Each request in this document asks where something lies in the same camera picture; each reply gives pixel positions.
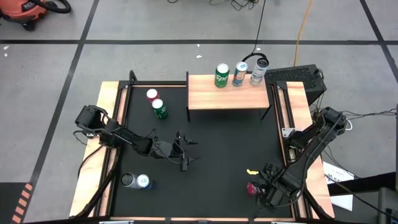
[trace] can lid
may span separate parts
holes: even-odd
[[[157,91],[155,89],[150,89],[147,91],[148,98],[155,98],[157,96]]]
[[[159,109],[163,106],[163,100],[161,99],[156,99],[152,102],[152,107],[155,109]]]
[[[141,174],[137,178],[137,184],[140,187],[147,187],[149,184],[149,177],[145,174]]]
[[[259,60],[257,60],[257,64],[262,67],[262,68],[266,68],[269,65],[269,62],[267,59],[265,58],[260,58]]]
[[[246,62],[238,62],[236,64],[236,69],[238,69],[240,72],[245,72],[248,70],[248,65]]]
[[[130,173],[125,173],[122,175],[121,182],[124,186],[128,186],[134,180],[134,177]]]
[[[229,71],[229,67],[227,64],[221,63],[217,65],[217,71],[220,73],[227,73]]]

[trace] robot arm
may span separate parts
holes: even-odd
[[[260,178],[265,180],[265,184],[254,183],[260,203],[265,207],[278,207],[283,197],[290,200],[300,197],[306,190],[308,168],[329,142],[345,132],[345,127],[345,116],[327,107],[315,115],[315,122],[306,130],[293,130],[286,137],[288,148],[296,148],[301,153],[283,169],[266,164],[259,172]]]
[[[188,165],[194,159],[189,158],[187,153],[181,147],[181,141],[185,144],[197,144],[187,140],[181,131],[177,132],[174,143],[158,141],[155,136],[149,138],[139,136],[120,125],[118,121],[108,116],[108,113],[97,106],[84,106],[78,115],[76,125],[81,128],[83,133],[90,135],[99,135],[99,144],[106,147],[117,148],[127,143],[138,154],[156,159],[166,158],[171,162],[180,165],[182,172],[187,171]],[[179,158],[179,162],[171,160],[171,158]]]

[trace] green soda can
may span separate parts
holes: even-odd
[[[228,65],[224,63],[217,65],[214,84],[220,88],[225,87],[226,84],[228,83],[228,77],[229,77]]]
[[[167,117],[167,110],[166,110],[166,106],[163,103],[163,100],[155,99],[152,102],[152,107],[154,109],[154,112],[155,112],[157,118],[165,119]]]

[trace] black box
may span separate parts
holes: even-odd
[[[311,105],[323,92],[326,91],[323,77],[315,72],[317,69],[316,65],[271,69],[267,71],[266,79],[269,82],[303,82],[308,105]]]

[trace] gray floor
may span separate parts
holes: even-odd
[[[34,32],[1,20],[0,41],[79,40],[94,2],[70,0],[73,13],[48,13]],[[398,40],[398,2],[367,4],[383,38]],[[259,38],[295,40],[307,5],[308,0],[268,0]],[[99,0],[87,39],[254,40],[261,6],[238,12],[228,2],[210,6],[207,0],[179,0],[175,4],[166,0]],[[302,39],[377,40],[359,0],[314,1]],[[30,180],[62,86],[69,71],[74,74],[25,222],[68,217],[85,149],[72,136],[76,130],[73,122],[83,105],[96,103],[102,81],[125,80],[130,69],[140,80],[184,80],[187,70],[213,73],[218,63],[233,66],[253,49],[252,44],[216,41],[199,41],[200,45],[85,44],[76,68],[70,70],[77,41],[3,43],[8,44],[0,44],[0,182]],[[297,64],[314,63],[323,69],[328,91],[322,106],[356,113],[396,106],[397,80],[380,45],[319,44],[301,45]],[[272,68],[293,65],[295,45],[257,47],[268,56]],[[388,49],[398,60],[398,46],[389,45]],[[392,116],[354,120],[353,130],[330,144],[333,155],[361,177],[393,171],[395,121]]]

